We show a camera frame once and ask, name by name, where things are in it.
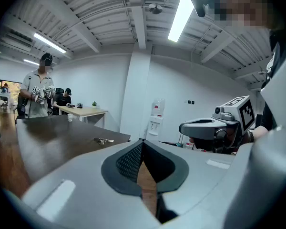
white column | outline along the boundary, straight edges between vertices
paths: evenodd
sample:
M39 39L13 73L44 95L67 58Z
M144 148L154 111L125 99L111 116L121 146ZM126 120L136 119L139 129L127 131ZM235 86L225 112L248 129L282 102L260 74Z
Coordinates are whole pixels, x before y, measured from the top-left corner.
M139 49L136 43L129 65L120 132L131 135L130 140L133 141L138 140L140 135L152 46L148 42L146 49Z

ceiling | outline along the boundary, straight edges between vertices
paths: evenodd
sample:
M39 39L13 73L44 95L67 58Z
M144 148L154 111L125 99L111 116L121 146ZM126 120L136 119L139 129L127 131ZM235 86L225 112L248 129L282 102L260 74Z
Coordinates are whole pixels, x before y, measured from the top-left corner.
M32 58L50 52L59 62L62 54L34 37L26 38L29 34L25 32L36 31L45 36L67 50L65 56L69 59L90 48L97 52L107 45L140 43L143 38L155 45L177 47L200 55L202 63L212 58L249 89L259 88L266 75L258 72L266 68L272 57L268 30L235 32L214 22L210 15L199 18L193 12L178 43L174 43L168 40L168 34L179 1L18 0L6 14L6 21L12 22L3 22L0 28L0 46ZM162 5L163 12L158 15L150 13L148 6L151 3ZM142 14L136 10L138 5L143 5ZM145 21L144 26L138 24L140 18ZM26 38L32 50L10 45L6 33L19 33L17 36Z

brown table top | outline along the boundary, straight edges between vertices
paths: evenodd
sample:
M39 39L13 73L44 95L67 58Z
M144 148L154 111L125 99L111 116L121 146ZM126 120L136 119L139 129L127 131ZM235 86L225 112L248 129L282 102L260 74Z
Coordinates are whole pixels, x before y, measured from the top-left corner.
M17 120L17 136L24 167L31 182L36 182L70 159L125 143L130 136L98 128L66 115ZM114 140L99 145L94 138Z
M87 116L87 115L100 115L108 112L107 110L103 109L95 109L92 107L83 107L83 108L68 108L66 106L60 106L59 107L62 111L68 112L70 114L76 115L76 116Z

wooden floor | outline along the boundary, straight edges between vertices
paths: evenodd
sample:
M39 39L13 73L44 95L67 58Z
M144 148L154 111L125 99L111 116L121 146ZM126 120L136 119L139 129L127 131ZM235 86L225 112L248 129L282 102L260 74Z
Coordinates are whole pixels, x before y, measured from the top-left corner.
M0 184L18 197L30 187L20 156L14 115L0 110ZM141 165L138 184L142 188L143 203L156 213L156 183L145 164Z

person wearing black cap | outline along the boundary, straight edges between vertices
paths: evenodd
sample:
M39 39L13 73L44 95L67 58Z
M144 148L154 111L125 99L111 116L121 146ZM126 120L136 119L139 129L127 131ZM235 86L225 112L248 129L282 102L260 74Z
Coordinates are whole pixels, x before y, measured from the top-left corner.
M244 26L270 30L270 47L275 53L271 72L267 72L269 82L286 59L286 0L207 0L207 4L216 20L237 21ZM265 104L262 125L246 133L243 143L253 142L274 128L276 122Z
M21 84L20 95L27 99L27 104L25 105L25 118L48 116L47 101L42 101L42 99L36 97L33 92L36 88L42 89L54 86L53 79L48 73L51 69L51 64L52 55L45 53L40 59L39 68L28 73Z
M71 89L66 88L66 91L61 95L58 95L53 106L59 108L59 106L66 106L71 103Z

